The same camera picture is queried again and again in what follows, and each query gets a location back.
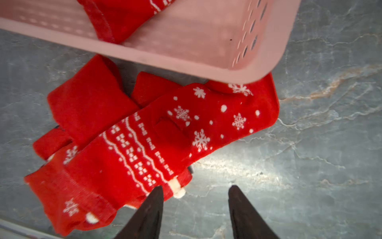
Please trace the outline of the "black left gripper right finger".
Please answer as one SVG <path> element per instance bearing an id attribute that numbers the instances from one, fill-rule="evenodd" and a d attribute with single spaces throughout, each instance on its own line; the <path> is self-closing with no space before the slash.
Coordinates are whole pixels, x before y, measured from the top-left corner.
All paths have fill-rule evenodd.
<path id="1" fill-rule="evenodd" d="M 279 239 L 237 185 L 228 191 L 228 204 L 235 239 Z"/>

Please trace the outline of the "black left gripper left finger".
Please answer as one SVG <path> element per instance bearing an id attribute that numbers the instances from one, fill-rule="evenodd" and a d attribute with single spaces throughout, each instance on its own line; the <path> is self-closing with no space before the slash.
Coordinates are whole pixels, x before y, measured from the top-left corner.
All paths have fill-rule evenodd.
<path id="1" fill-rule="evenodd" d="M 115 239 L 158 239 L 162 224 L 164 194 L 155 187 Z"/>

